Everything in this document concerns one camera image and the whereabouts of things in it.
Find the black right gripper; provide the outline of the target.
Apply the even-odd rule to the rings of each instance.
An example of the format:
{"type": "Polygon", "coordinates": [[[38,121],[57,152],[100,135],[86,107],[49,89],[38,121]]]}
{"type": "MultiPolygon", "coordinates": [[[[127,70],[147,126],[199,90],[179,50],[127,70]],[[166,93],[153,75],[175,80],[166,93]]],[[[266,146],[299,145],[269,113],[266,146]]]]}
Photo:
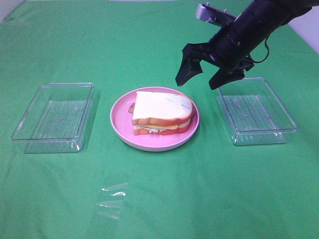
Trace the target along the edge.
{"type": "Polygon", "coordinates": [[[250,70],[254,66],[250,57],[254,48],[254,24],[231,23],[224,26],[208,42],[185,45],[175,82],[181,87],[192,77],[201,74],[202,60],[219,67],[209,80],[212,90],[241,80],[245,77],[243,69],[250,70]]]}

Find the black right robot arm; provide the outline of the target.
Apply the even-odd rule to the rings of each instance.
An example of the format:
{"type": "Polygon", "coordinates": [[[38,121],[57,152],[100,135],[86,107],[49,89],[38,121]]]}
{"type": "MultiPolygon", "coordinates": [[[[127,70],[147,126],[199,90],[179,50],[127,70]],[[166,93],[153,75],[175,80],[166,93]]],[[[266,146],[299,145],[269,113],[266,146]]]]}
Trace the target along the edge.
{"type": "Polygon", "coordinates": [[[199,4],[196,18],[220,27],[205,43],[188,43],[182,50],[180,69],[175,78],[178,86],[202,73],[202,60],[219,68],[210,79],[211,89],[244,78],[244,72],[256,64],[250,52],[278,27],[309,12],[317,0],[254,0],[238,16],[209,3],[199,4]]]}

